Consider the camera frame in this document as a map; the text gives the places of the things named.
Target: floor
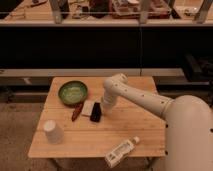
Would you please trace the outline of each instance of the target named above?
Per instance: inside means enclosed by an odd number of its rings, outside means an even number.
[[[45,101],[45,95],[26,98],[19,96],[9,103],[0,103],[0,166],[2,171],[55,171],[46,159],[28,158],[28,150]],[[104,159],[72,159],[69,170],[74,171],[144,171],[144,158],[125,159],[109,169]],[[164,171],[164,159],[159,159],[153,171]]]

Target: plastic bottle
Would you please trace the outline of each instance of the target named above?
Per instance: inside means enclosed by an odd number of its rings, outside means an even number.
[[[139,137],[124,140],[121,144],[115,147],[105,156],[105,160],[110,168],[119,164],[128,154],[135,148],[135,145],[140,142]]]

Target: green bowl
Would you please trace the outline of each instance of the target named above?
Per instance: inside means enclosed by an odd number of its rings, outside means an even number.
[[[87,98],[87,86],[81,81],[70,81],[61,86],[58,96],[66,105],[76,105]]]

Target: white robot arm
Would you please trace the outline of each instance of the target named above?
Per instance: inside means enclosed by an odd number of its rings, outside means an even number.
[[[126,82],[124,74],[104,81],[102,109],[111,109],[122,96],[164,119],[166,171],[213,171],[213,113],[209,106],[194,96],[171,99],[130,87]]]

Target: white cup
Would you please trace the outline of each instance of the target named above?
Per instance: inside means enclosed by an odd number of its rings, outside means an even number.
[[[55,121],[46,121],[43,128],[49,143],[59,144],[62,142],[63,131]]]

